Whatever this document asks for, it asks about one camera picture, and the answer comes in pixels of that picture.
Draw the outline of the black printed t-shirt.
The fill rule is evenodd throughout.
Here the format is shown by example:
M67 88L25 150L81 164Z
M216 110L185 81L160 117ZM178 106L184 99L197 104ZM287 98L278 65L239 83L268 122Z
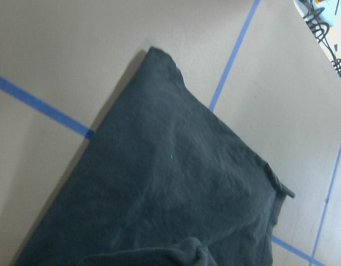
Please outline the black printed t-shirt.
M271 265L287 196L151 48L16 265Z

